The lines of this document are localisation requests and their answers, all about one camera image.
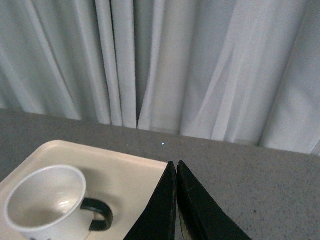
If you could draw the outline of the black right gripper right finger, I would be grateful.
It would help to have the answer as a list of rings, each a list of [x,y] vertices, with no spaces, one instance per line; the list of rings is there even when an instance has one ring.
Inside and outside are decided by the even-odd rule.
[[[185,240],[249,240],[181,160],[177,166],[177,203]]]

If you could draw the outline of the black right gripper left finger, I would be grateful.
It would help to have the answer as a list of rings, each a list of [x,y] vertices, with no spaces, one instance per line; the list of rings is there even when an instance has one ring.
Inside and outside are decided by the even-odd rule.
[[[126,240],[173,240],[176,230],[177,173],[168,162],[145,210]]]

